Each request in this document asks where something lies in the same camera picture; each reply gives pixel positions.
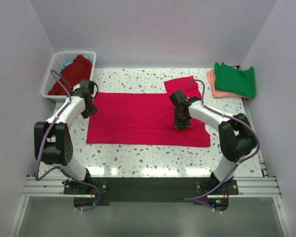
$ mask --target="red fabric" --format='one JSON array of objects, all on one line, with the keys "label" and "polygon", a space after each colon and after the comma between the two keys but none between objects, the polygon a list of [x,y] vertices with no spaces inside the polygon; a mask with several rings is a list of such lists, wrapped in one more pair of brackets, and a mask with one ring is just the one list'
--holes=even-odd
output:
[{"label": "red fabric", "polygon": [[[167,93],[131,94],[99,92],[94,99],[98,112],[90,117],[87,143],[210,146],[205,124],[191,119],[191,126],[178,131],[174,127],[174,106],[169,96],[193,77],[165,82]],[[196,82],[184,89],[201,96]]]},{"label": "red fabric", "polygon": [[[62,71],[61,75],[74,87],[79,84],[82,79],[90,79],[92,70],[92,63],[82,55],[78,55],[74,61],[66,66]],[[60,79],[60,82],[70,90],[69,86]],[[49,91],[48,95],[67,95],[65,90],[58,83],[54,84],[53,88]]]}]

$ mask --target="folded green cloth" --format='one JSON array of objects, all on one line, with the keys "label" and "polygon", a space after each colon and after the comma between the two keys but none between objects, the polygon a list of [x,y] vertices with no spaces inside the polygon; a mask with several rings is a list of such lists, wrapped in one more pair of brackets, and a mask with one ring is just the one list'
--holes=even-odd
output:
[{"label": "folded green cloth", "polygon": [[255,70],[239,70],[222,63],[215,63],[215,88],[243,95],[249,98],[256,96]]}]

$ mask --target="blue cloth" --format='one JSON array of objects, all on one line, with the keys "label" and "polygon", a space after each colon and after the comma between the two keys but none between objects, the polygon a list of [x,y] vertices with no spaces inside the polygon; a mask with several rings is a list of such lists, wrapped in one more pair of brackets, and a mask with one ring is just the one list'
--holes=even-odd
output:
[{"label": "blue cloth", "polygon": [[[93,63],[93,60],[91,60],[91,58],[89,56],[84,56],[86,59],[90,60],[91,63]],[[69,64],[73,63],[73,61],[68,61],[66,62],[64,65],[61,66],[60,71],[62,71],[66,66],[68,66]]]}]

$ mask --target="white spotted tabletop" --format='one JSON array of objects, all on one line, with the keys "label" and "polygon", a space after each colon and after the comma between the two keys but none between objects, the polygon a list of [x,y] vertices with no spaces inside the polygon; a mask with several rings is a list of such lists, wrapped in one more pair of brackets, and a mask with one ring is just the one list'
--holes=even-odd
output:
[{"label": "white spotted tabletop", "polygon": [[[93,80],[101,92],[127,93],[165,93],[164,81],[194,76],[206,85],[205,103],[221,111],[244,113],[240,98],[215,99],[212,97],[206,72],[210,69],[189,68],[108,68],[95,69]],[[222,156],[218,133],[208,125],[211,146],[207,148],[162,146],[162,145],[124,145],[124,144],[86,144],[89,119],[82,116],[73,123],[70,135],[74,146],[74,157],[87,167],[91,176],[103,177],[208,177]],[[39,175],[51,166],[41,163]],[[59,170],[52,171],[49,177],[63,177]],[[235,177],[262,177],[257,156],[237,168]]]}]

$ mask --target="white plastic basket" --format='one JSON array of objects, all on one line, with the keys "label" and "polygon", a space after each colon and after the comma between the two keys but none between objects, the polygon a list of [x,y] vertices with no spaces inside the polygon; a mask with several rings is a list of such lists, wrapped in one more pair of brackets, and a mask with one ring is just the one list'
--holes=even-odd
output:
[{"label": "white plastic basket", "polygon": [[90,80],[93,78],[93,72],[95,67],[95,59],[96,54],[92,51],[62,51],[55,53],[52,60],[50,61],[48,70],[45,75],[43,88],[41,90],[41,95],[45,98],[53,99],[56,102],[64,102],[66,100],[66,95],[48,95],[49,91],[53,88],[54,84],[56,83],[56,80],[53,78],[53,76],[50,74],[50,70],[53,69],[56,72],[60,73],[61,66],[64,65],[67,62],[73,61],[78,55],[82,55],[84,57],[88,56],[91,60],[93,60],[92,63],[92,70],[90,74]]}]

